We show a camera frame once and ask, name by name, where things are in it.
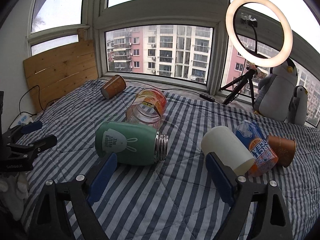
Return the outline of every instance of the stainless steel thread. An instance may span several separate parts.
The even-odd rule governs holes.
[[[166,134],[161,134],[157,131],[155,138],[155,163],[157,161],[164,161],[167,158],[168,139],[169,137]]]

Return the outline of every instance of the penguin beak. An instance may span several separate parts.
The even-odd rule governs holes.
[[[290,67],[290,66],[288,66],[288,67],[287,67],[287,71],[288,71],[289,73],[292,73],[292,72],[293,72],[293,68]]]

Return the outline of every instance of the blue gripper pad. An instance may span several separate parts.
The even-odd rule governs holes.
[[[105,191],[108,182],[117,168],[117,155],[111,153],[110,157],[98,172],[89,188],[89,194],[87,196],[87,202],[89,205],[99,201],[103,192]]]
[[[32,122],[30,124],[24,125],[21,129],[22,134],[28,134],[34,131],[37,131],[42,128],[42,122],[41,121],[36,121]]]
[[[228,203],[228,205],[232,207],[235,202],[233,187],[229,179],[225,176],[222,168],[210,153],[207,154],[205,158],[205,166],[211,175],[211,179],[216,186],[222,201]]]

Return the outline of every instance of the green bottle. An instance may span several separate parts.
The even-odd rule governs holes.
[[[111,121],[96,131],[95,147],[99,157],[114,152],[119,163],[151,165],[166,159],[168,136],[145,124]]]

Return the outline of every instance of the tripod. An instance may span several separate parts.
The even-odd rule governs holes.
[[[244,75],[236,78],[235,80],[231,81],[229,84],[225,85],[222,87],[220,90],[227,89],[228,87],[231,87],[235,85],[236,83],[239,82],[239,84],[235,87],[235,89],[227,96],[227,98],[223,101],[224,105],[227,105],[231,103],[237,96],[237,94],[240,92],[240,90],[249,82],[250,86],[250,93],[251,93],[251,102],[252,102],[252,107],[254,104],[254,92],[253,92],[253,83],[252,83],[252,78],[254,74],[256,73],[255,69],[250,68],[247,73]]]

